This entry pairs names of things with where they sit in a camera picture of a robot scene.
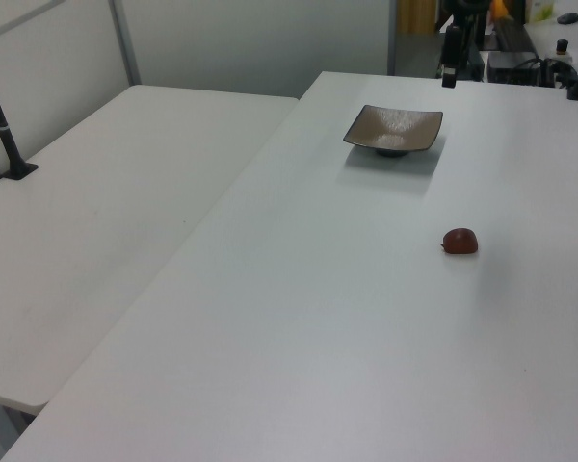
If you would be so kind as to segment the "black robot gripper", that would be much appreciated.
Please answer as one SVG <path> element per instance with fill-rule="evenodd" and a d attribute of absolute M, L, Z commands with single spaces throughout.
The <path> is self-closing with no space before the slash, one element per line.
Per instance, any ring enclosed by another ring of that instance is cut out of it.
<path fill-rule="evenodd" d="M 442 87 L 452 89 L 456 86 L 463 33 L 463 80 L 483 79 L 483 59 L 475 42 L 475 21 L 472 19 L 488 11 L 489 0 L 444 0 L 443 11 L 453 17 L 453 24 L 448 26 L 440 57 Z"/>

